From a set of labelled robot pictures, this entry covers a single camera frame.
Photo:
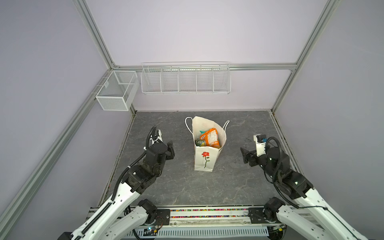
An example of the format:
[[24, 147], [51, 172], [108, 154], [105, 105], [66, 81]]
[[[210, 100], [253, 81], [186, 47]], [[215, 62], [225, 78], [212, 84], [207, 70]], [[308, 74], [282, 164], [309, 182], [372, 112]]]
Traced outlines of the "orange Fox's fruits candy bag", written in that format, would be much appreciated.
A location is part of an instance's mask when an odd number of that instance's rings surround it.
[[209, 129], [208, 131], [204, 132], [200, 136], [200, 140], [205, 142], [205, 147], [212, 147], [216, 149], [219, 149], [221, 147], [219, 142], [219, 134], [217, 129], [215, 128]]

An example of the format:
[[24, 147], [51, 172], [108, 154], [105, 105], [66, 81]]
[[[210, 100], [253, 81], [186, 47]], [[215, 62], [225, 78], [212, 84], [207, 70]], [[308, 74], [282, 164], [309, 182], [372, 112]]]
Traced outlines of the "white floral paper bag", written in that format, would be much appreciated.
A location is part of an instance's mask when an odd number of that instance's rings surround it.
[[[188, 131], [192, 134], [194, 140], [194, 157], [195, 171], [212, 172], [216, 161], [218, 160], [221, 151], [227, 141], [226, 129], [230, 121], [226, 121], [223, 126], [220, 126], [214, 121], [202, 117], [186, 117], [185, 125]], [[220, 148], [212, 147], [197, 147], [195, 141], [200, 139], [200, 136], [209, 129], [215, 128], [219, 134]]]

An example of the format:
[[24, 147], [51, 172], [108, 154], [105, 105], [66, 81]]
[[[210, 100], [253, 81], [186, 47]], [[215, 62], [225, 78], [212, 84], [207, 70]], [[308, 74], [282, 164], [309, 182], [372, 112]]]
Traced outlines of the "green candy bag back side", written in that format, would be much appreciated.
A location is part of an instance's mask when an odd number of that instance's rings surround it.
[[206, 146], [207, 146], [207, 143], [206, 143], [205, 140], [196, 140], [196, 141], [195, 141], [195, 145], [196, 145], [197, 147], [206, 147]]

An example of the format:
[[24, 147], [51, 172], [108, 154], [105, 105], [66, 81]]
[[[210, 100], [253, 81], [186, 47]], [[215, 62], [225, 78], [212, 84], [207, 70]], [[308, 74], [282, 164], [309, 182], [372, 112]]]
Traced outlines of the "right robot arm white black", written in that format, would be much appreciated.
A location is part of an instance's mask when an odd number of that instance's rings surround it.
[[280, 222], [310, 240], [364, 240], [366, 237], [345, 221], [320, 195], [314, 185], [291, 167], [275, 137], [255, 135], [256, 149], [241, 148], [245, 164], [259, 166], [280, 195], [271, 198], [261, 212], [249, 211], [268, 223]]

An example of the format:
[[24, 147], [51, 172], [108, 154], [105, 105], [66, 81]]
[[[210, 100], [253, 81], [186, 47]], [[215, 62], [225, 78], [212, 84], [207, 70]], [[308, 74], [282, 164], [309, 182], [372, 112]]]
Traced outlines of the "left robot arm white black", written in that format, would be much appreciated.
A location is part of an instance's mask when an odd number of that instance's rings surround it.
[[163, 173], [167, 160], [175, 157], [173, 143], [164, 143], [160, 130], [153, 126], [146, 137], [144, 152], [119, 176], [112, 195], [80, 227], [64, 232], [61, 240], [120, 240], [129, 232], [156, 220], [157, 207], [141, 200], [128, 215], [119, 218]]

